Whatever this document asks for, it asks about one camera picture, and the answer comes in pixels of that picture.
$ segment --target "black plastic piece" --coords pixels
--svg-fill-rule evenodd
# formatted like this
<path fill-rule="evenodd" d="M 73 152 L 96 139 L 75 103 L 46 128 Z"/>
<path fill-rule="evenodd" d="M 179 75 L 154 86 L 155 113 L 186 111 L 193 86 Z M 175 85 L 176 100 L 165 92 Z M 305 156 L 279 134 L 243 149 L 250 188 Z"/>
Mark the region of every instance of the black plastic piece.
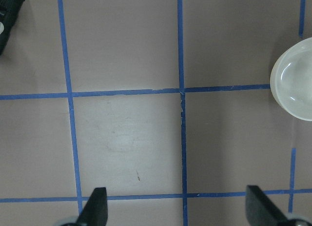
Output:
<path fill-rule="evenodd" d="M 10 32 L 16 22 L 20 8 L 25 0 L 0 0 L 0 22 L 4 31 L 0 34 L 0 55 L 9 40 Z"/>
<path fill-rule="evenodd" d="M 246 188 L 245 208 L 251 226 L 312 226 L 302 219 L 289 220 L 256 185 Z"/>
<path fill-rule="evenodd" d="M 77 221 L 62 226 L 105 226 L 107 218 L 106 188 L 95 188 Z"/>

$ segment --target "scuff mark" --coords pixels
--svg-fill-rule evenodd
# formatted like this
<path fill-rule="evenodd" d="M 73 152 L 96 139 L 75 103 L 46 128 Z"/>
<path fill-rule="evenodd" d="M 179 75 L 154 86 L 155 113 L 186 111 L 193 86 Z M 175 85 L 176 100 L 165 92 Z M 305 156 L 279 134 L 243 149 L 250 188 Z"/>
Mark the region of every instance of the scuff mark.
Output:
<path fill-rule="evenodd" d="M 138 175 L 138 171 L 136 170 L 136 175 L 137 175 L 137 179 L 138 179 L 138 181 L 140 181 L 140 176 Z"/>

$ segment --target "blue tape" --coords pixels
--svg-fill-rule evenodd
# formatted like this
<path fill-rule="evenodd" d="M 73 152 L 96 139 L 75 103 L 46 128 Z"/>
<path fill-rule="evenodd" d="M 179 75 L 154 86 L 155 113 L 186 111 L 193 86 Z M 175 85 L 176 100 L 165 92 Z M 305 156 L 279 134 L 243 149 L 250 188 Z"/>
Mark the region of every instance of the blue tape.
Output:
<path fill-rule="evenodd" d="M 187 162 L 186 162 L 186 118 L 185 118 L 185 88 L 184 88 L 184 54 L 183 54 L 183 0 L 177 0 L 178 29 L 178 64 L 179 89 L 181 94 L 181 143 L 182 143 L 182 192 L 183 192 L 183 226 L 188 225 L 187 212 Z"/>
<path fill-rule="evenodd" d="M 266 190 L 263 191 L 267 195 L 273 194 L 289 194 L 289 190 Z M 241 197 L 245 196 L 246 192 L 226 192 L 226 193 L 189 193 L 187 196 L 188 198 L 225 198 L 225 197 Z"/>
<path fill-rule="evenodd" d="M 68 93 L 70 129 L 71 129 L 72 145 L 73 145 L 73 158 L 74 158 L 74 169 L 75 169 L 75 179 L 76 179 L 78 211 L 82 212 L 82 195 L 81 195 L 78 149 L 77 149 L 77 138 L 76 138 L 75 113 L 74 113 L 74 102 L 73 102 L 73 96 L 72 96 L 72 84 L 70 80 L 70 71 L 69 71 L 63 0 L 58 0 L 58 6 L 59 6 L 58 15 L 59 15 L 60 33 L 61 33 L 64 67 L 65 67 L 65 79 L 66 79 L 66 87 L 67 87 L 67 93 Z"/>
<path fill-rule="evenodd" d="M 67 93 L 0 95 L 0 100 L 39 99 L 39 98 L 67 98 Z"/>
<path fill-rule="evenodd" d="M 134 89 L 134 90 L 116 90 L 116 91 L 96 91 L 96 92 L 73 92 L 73 97 L 97 97 L 97 96 L 114 96 L 114 95 L 142 95 L 142 94 L 163 94 L 178 93 L 178 88 L 164 89 Z"/>
<path fill-rule="evenodd" d="M 183 198 L 183 194 L 152 194 L 152 195 L 129 195 L 129 196 L 109 196 L 108 200 L 138 200 L 138 199 L 167 199 Z"/>
<path fill-rule="evenodd" d="M 288 202 L 288 212 L 292 213 L 293 211 L 293 192 L 294 192 L 294 176 L 295 176 L 295 165 L 296 165 L 296 149 L 292 149 L 291 157 L 291 176 L 289 181 L 289 202 Z"/>
<path fill-rule="evenodd" d="M 305 189 L 295 189 L 293 191 L 294 194 L 300 194 L 300 193 L 312 193 L 312 188 L 305 188 Z"/>
<path fill-rule="evenodd" d="M 95 91 L 95 92 L 72 92 L 68 93 L 38 93 L 38 94 L 16 94 L 0 95 L 1 100 L 19 100 L 19 99 L 48 99 L 48 98 L 67 98 L 70 95 L 76 97 L 97 97 L 97 96 L 114 96 L 114 95 L 143 95 L 143 94 L 164 94 L 164 93 L 194 93 L 194 92 L 215 92 L 215 91 L 235 91 L 235 90 L 255 90 L 269 89 L 269 84 L 254 85 L 234 85 L 234 86 L 216 86 L 216 87 L 196 87 L 196 88 L 164 88 L 164 89 L 134 89 L 134 90 L 115 90 L 115 91 Z"/>
<path fill-rule="evenodd" d="M 75 202 L 77 198 L 3 198 L 0 203 Z"/>
<path fill-rule="evenodd" d="M 303 38 L 306 0 L 300 0 L 299 37 Z"/>
<path fill-rule="evenodd" d="M 290 194 L 289 189 L 266 190 L 267 195 Z M 294 194 L 312 193 L 312 189 L 298 189 L 293 191 Z M 188 193 L 187 198 L 224 198 L 224 197 L 241 197 L 245 192 L 225 192 L 225 193 Z M 108 196 L 109 201 L 114 200 L 139 200 L 139 199 L 171 199 L 184 198 L 184 194 L 150 194 L 150 195 L 125 195 L 125 196 Z M 87 201 L 89 197 L 82 197 L 82 201 Z M 36 202 L 75 202 L 77 197 L 52 197 L 52 198 L 4 198 L 0 203 L 36 203 Z"/>
<path fill-rule="evenodd" d="M 214 86 L 214 87 L 196 87 L 186 88 L 186 93 L 196 92 L 216 92 L 216 91 L 238 91 L 238 90 L 255 90 L 270 89 L 269 84 L 249 84 L 249 85 L 232 85 L 232 86 Z"/>
<path fill-rule="evenodd" d="M 180 89 L 184 89 L 183 0 L 177 0 L 177 38 L 178 38 L 179 87 Z"/>

